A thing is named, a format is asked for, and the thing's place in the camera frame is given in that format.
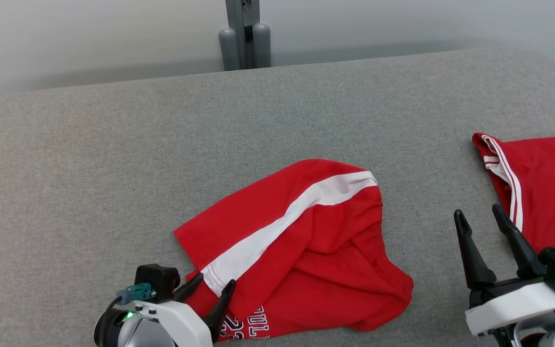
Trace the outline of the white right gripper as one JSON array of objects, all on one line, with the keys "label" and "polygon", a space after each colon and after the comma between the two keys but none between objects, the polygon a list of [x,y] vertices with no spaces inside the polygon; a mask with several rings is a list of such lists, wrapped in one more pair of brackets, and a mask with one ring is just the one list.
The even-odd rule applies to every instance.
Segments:
[{"label": "white right gripper", "polygon": [[555,336],[555,291],[540,278],[546,266],[502,206],[494,204],[492,213],[509,242],[518,279],[496,282],[495,273],[487,267],[472,239],[464,213],[454,211],[465,282],[471,290],[465,312],[467,327],[475,336],[524,336],[535,329],[541,330],[536,336]]}]

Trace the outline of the red jersey striped trim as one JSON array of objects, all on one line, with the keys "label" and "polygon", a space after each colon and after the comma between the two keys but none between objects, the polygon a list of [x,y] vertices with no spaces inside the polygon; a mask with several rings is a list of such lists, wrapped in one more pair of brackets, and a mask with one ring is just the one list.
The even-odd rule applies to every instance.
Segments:
[{"label": "red jersey striped trim", "polygon": [[535,251],[555,248],[555,137],[501,141],[475,133],[472,143],[511,222]]}]

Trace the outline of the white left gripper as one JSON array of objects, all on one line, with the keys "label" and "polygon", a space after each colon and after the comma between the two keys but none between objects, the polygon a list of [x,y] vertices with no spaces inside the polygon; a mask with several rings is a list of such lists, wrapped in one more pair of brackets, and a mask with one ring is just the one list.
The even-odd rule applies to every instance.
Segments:
[{"label": "white left gripper", "polygon": [[136,301],[142,308],[131,318],[131,347],[213,347],[218,341],[236,280],[231,279],[212,311],[203,320],[185,305],[203,283],[198,273],[174,291],[174,301],[161,304]]}]

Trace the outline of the red shorts white stripe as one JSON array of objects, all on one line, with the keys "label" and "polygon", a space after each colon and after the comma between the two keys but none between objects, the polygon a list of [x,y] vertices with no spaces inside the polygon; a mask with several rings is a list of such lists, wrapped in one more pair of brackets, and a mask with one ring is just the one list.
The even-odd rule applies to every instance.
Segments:
[{"label": "red shorts white stripe", "polygon": [[174,231],[203,282],[208,314],[236,281],[219,341],[308,330],[370,331],[410,304],[413,281],[385,252],[383,200],[370,171],[331,160],[289,165]]}]

